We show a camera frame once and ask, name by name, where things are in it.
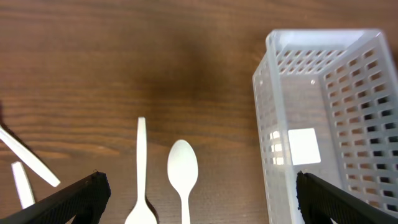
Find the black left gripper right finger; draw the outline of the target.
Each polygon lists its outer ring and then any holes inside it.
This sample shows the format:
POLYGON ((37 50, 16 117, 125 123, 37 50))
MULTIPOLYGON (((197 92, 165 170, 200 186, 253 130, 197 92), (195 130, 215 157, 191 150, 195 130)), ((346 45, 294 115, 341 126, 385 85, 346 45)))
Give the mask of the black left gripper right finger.
POLYGON ((298 172, 298 209, 306 224, 394 224, 397 218, 311 174, 298 172))

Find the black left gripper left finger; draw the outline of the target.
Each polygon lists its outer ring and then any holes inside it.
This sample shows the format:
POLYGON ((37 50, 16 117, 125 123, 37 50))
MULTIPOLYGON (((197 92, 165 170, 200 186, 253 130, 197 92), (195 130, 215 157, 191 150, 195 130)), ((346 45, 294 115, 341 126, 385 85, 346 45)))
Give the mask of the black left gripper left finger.
POLYGON ((98 224, 110 196, 111 189, 106 174, 94 172, 34 205, 2 218, 1 224, 47 224, 68 221, 76 224, 98 224))

